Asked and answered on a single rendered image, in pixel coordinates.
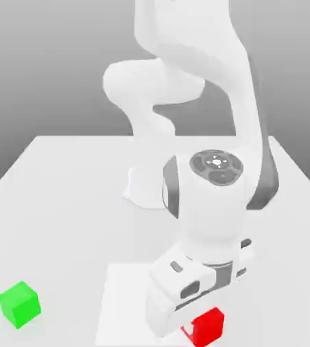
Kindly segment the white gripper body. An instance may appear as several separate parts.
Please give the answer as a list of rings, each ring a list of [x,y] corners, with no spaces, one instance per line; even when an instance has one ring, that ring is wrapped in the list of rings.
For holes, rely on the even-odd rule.
[[[151,280],[145,299],[145,317],[151,331],[165,337],[209,311],[215,286],[215,280]]]

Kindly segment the small red cube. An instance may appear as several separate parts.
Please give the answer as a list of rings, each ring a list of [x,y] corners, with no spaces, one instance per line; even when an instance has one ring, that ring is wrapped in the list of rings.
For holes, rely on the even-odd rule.
[[[214,307],[180,329],[194,347],[206,347],[222,336],[224,321],[224,313]]]

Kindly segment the small green cube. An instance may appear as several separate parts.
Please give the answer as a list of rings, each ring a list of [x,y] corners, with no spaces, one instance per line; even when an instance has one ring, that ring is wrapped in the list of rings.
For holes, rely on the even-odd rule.
[[[3,316],[16,329],[41,314],[39,296],[24,281],[0,293],[0,307]]]

